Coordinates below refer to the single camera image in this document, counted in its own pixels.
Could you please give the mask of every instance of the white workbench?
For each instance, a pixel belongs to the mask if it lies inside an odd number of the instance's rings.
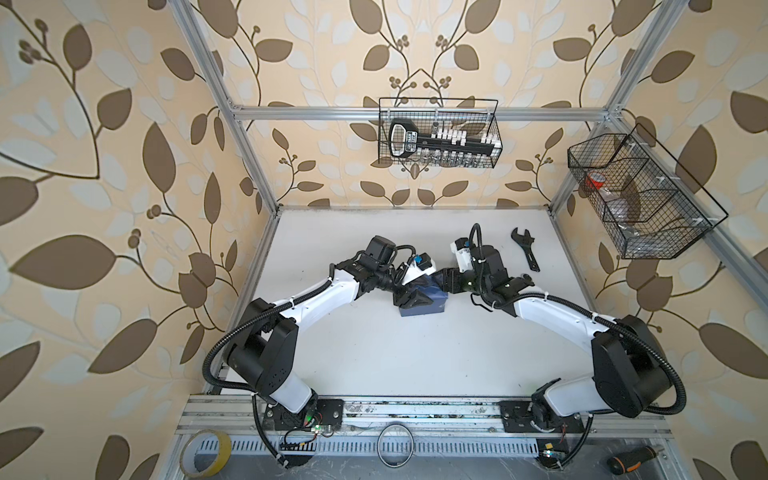
[[[529,273],[549,293],[587,305],[543,210],[288,210],[254,298],[306,289],[374,235],[427,252],[438,269],[455,266],[449,244],[474,222],[510,276]],[[515,227],[535,237],[540,273],[510,238]],[[468,293],[451,295],[444,313],[401,317],[392,294],[377,290],[300,330],[293,371],[320,395],[528,396],[552,379],[590,372],[591,362],[543,326],[473,306]],[[231,370],[227,379],[241,381]]]

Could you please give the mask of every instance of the yellow tape roll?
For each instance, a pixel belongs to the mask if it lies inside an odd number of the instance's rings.
[[[219,440],[219,453],[216,455],[216,459],[211,463],[208,468],[199,472],[194,466],[194,456],[197,450],[203,445],[203,442],[211,440],[212,437],[216,437]],[[184,448],[181,450],[181,456],[179,457],[179,466],[181,471],[190,478],[205,478],[216,475],[224,466],[232,455],[232,440],[230,436],[224,432],[218,430],[200,430],[194,434],[192,438],[187,442]]]

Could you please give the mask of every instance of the adjustable wrench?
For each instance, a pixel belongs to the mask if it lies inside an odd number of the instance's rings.
[[[525,252],[525,259],[528,261],[528,268],[534,272],[541,272],[541,269],[538,267],[538,263],[536,262],[536,257],[533,256],[533,251],[531,251],[531,245],[536,239],[531,237],[531,233],[528,232],[527,229],[525,231],[525,235],[519,234],[517,227],[515,227],[515,229],[512,231],[511,236],[515,243],[519,245],[520,248],[522,248]]]

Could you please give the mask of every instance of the screwdriver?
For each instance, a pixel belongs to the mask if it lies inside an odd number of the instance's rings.
[[[643,462],[653,460],[659,455],[656,450],[653,450],[649,446],[640,447],[637,450],[631,452],[620,453],[614,457],[610,457],[606,463],[608,469],[614,475],[623,475],[628,472],[632,472],[637,469]]]

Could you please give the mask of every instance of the wire basket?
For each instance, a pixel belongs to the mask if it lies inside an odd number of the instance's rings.
[[[668,174],[652,158],[648,142],[674,161],[676,173]],[[710,192],[640,124],[629,134],[602,134],[568,148],[568,168],[579,194],[589,199],[624,259],[675,258],[728,217]],[[708,200],[722,214],[705,213],[699,199]]]
[[[504,149],[496,121],[498,101],[434,101],[379,99],[379,159],[403,166],[495,167]]]

